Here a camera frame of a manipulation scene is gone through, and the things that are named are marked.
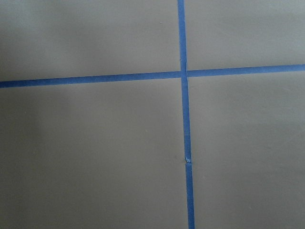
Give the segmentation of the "blue tape strip lengthwise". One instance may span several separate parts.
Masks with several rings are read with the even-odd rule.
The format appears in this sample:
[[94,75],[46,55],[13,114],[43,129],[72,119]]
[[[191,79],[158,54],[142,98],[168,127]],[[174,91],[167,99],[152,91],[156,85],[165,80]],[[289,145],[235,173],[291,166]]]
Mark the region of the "blue tape strip lengthwise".
[[186,27],[184,1],[177,1],[178,6],[178,25],[179,25],[179,46],[180,46],[180,67],[181,67],[181,89],[182,89],[182,110],[183,110],[183,139],[184,139],[184,158],[186,174],[186,194],[187,194],[187,213],[188,228],[195,228],[194,218],[194,198],[193,198],[193,165],[191,149],[191,130],[189,114],[189,88],[187,76],[187,49],[186,49]]

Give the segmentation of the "blue tape strip crosswise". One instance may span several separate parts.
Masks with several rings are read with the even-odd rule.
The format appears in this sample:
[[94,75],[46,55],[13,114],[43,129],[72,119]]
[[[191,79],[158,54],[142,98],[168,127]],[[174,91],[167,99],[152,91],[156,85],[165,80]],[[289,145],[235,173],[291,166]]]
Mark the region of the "blue tape strip crosswise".
[[[190,77],[206,77],[206,76],[254,74],[254,73],[297,72],[304,70],[305,70],[304,64],[294,64],[294,65],[189,70],[187,72],[187,76],[190,78]],[[134,73],[134,74],[119,74],[119,75],[64,77],[64,78],[50,78],[50,79],[30,79],[30,80],[2,81],[0,83],[0,87],[14,88],[14,87],[49,86],[49,85],[82,84],[82,83],[174,79],[174,78],[180,78],[181,75],[182,75],[181,72],[175,71],[175,72],[158,72],[158,73]]]

